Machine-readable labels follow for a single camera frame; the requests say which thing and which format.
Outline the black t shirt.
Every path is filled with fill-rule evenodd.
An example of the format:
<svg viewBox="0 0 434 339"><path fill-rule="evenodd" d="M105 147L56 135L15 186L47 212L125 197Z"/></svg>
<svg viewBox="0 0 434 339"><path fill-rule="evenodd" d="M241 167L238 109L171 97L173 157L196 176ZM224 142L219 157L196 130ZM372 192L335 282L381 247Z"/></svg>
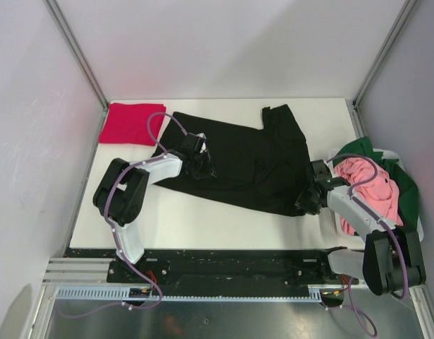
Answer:
<svg viewBox="0 0 434 339"><path fill-rule="evenodd" d="M205 134L216 175L194 179L182 172L158 186L266 213L304 215L296 201L306 188L311 161L306 137L288 105L263 108L262 129L173 115L176 121L168 123L161 144L176 149L184 131Z"/></svg>

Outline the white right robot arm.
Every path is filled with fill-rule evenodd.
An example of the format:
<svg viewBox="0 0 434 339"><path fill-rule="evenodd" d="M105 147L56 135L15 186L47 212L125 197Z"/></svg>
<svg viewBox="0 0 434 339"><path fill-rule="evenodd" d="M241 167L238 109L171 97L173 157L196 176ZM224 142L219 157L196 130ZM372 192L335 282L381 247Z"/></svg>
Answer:
<svg viewBox="0 0 434 339"><path fill-rule="evenodd" d="M364 243L363 250L327 250L327 259L316 266L322 282L333 283L341 274L348 275L363 280L375 295L406 295L410 287L426 282L421 242L413 227L396 225L374 211L347 180L334 176L323 160L310 163L307 179L296 207L310 215L329 208L342 216Z"/></svg>

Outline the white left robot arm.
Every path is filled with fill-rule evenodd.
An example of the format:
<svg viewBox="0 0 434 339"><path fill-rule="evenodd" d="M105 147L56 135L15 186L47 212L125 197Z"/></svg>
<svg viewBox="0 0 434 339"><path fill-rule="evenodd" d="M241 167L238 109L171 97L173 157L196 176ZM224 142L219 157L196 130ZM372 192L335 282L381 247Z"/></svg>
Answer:
<svg viewBox="0 0 434 339"><path fill-rule="evenodd" d="M187 133L178 146L147 160L113 159L94 193L92 203L111 227L116 254L125 261L121 272L131 282L141 281L147 273L146 264L140 261L145 248L135 224L146 191L180 174L192 179L216 176L205 134Z"/></svg>

